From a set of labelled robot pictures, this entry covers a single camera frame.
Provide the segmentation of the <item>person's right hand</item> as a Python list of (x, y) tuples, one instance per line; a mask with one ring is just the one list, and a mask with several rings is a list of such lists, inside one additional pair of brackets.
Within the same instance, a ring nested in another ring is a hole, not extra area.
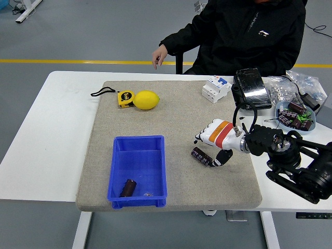
[(154, 69), (157, 69), (157, 66), (161, 66), (168, 55), (167, 48), (164, 44), (161, 44), (153, 53), (152, 53), (152, 65)]

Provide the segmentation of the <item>robot right hand white shell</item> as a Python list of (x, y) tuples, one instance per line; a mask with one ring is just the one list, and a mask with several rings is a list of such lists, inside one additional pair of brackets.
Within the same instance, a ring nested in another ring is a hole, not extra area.
[(200, 133), (196, 134), (194, 143), (198, 141), (220, 149), (215, 159), (198, 147), (191, 151), (191, 155), (206, 167), (224, 165), (232, 157), (234, 149), (244, 153), (249, 152), (246, 148), (243, 129), (222, 119), (214, 119)]

